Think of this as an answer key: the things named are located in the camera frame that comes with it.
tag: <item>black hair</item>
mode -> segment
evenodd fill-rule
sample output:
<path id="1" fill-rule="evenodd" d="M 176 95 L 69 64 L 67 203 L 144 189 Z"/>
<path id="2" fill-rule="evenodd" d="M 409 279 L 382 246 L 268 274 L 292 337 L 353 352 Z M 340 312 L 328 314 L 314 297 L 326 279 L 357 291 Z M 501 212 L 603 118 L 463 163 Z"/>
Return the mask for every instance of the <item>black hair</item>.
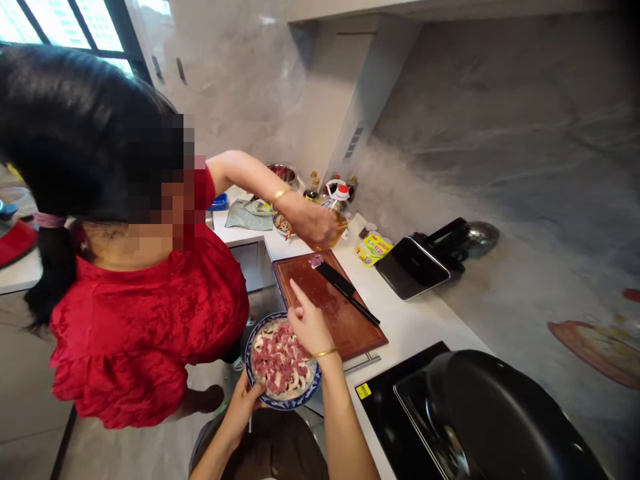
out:
<path id="1" fill-rule="evenodd" d="M 184 168 L 173 106 L 110 63 L 48 45 L 0 47 L 0 149 L 38 210 L 80 221 L 146 223 L 161 184 Z M 28 329 L 48 325 L 76 278 L 71 236 L 40 228 L 42 278 Z"/>

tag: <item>black pan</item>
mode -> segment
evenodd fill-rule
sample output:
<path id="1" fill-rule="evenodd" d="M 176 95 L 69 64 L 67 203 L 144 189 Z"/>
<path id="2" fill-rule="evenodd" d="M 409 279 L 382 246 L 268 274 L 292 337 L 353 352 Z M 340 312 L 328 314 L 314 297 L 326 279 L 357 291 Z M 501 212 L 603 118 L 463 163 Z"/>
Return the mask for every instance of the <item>black pan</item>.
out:
<path id="1" fill-rule="evenodd" d="M 503 361 L 476 350 L 443 353 L 427 368 L 427 388 L 472 478 L 607 480 L 560 406 Z"/>

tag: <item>cabinet handle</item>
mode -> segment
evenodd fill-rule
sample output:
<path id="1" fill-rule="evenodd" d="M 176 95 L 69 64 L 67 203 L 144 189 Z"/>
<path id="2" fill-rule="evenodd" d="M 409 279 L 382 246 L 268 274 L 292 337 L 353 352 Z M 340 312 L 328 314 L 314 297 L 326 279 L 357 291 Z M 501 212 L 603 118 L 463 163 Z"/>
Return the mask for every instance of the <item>cabinet handle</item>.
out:
<path id="1" fill-rule="evenodd" d="M 153 62 L 153 68 L 155 69 L 155 76 L 158 77 L 162 81 L 162 83 L 164 83 L 165 80 L 164 78 L 162 78 L 162 70 L 160 70 L 158 58 L 154 55 L 151 57 L 151 61 Z"/>
<path id="2" fill-rule="evenodd" d="M 180 74 L 180 80 L 185 85 L 187 84 L 187 78 L 185 77 L 185 70 L 182 68 L 182 60 L 180 58 L 176 58 L 175 62 L 178 64 L 178 74 Z"/>

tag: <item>kitchen knife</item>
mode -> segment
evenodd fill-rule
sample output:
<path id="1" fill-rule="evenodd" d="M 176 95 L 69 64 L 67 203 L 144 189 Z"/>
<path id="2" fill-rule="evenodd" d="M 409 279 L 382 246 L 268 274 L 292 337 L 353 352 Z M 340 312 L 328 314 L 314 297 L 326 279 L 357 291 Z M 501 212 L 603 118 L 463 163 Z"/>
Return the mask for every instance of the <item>kitchen knife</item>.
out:
<path id="1" fill-rule="evenodd" d="M 362 315 L 364 318 L 369 320 L 375 327 L 380 326 L 380 320 L 373 316 L 373 314 L 364 306 L 362 303 L 358 302 L 355 298 L 353 298 L 353 294 L 355 293 L 355 287 L 349 282 L 346 278 L 340 275 L 332 266 L 330 266 L 327 262 L 322 262 L 315 269 L 320 273 L 327 281 L 332 284 L 338 292 L 342 293 L 344 298 L 349 300 L 349 303 L 352 304 Z"/>

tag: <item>sauce bottle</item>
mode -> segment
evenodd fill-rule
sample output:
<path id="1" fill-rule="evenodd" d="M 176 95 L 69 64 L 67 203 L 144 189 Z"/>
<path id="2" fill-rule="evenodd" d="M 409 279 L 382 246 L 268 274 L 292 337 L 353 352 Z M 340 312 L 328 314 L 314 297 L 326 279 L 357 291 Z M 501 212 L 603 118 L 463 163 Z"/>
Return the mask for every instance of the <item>sauce bottle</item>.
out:
<path id="1" fill-rule="evenodd" d="M 327 185 L 325 186 L 325 195 L 328 195 L 330 193 L 335 192 L 335 189 L 337 188 L 335 185 L 332 185 L 331 187 L 329 186 L 329 184 L 331 182 L 333 182 L 334 180 L 340 180 L 340 175 L 338 175 L 337 173 L 333 176 L 333 178 L 327 182 Z"/>
<path id="2" fill-rule="evenodd" d="M 352 176 L 347 185 L 349 186 L 349 203 L 351 203 L 353 202 L 353 194 L 355 193 L 356 188 L 358 188 L 358 177 L 355 175 Z"/>
<path id="3" fill-rule="evenodd" d="M 314 178 L 313 185 L 305 190 L 305 199 L 313 203 L 317 202 L 318 198 L 320 198 L 318 190 L 320 190 L 320 179 Z"/>

